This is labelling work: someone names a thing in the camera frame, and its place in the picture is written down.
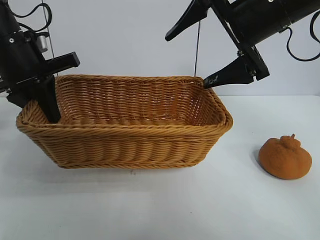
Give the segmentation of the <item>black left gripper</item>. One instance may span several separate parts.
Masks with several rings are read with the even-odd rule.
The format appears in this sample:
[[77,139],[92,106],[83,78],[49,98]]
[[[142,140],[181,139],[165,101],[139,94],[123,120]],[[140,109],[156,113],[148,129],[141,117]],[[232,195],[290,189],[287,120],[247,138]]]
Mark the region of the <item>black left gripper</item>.
[[78,67],[80,60],[76,52],[45,60],[43,42],[48,36],[46,31],[33,33],[18,26],[0,29],[0,89],[21,108],[36,100],[47,120],[57,123],[61,114],[53,74]]

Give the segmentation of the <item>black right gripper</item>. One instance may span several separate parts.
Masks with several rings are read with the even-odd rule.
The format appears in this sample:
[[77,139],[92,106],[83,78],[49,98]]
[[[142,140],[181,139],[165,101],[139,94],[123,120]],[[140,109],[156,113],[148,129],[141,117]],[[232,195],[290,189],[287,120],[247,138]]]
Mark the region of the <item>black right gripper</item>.
[[290,25],[288,0],[192,0],[177,23],[166,33],[167,42],[205,19],[212,9],[237,47],[237,58],[203,80],[205,89],[243,84],[269,76],[256,45]]

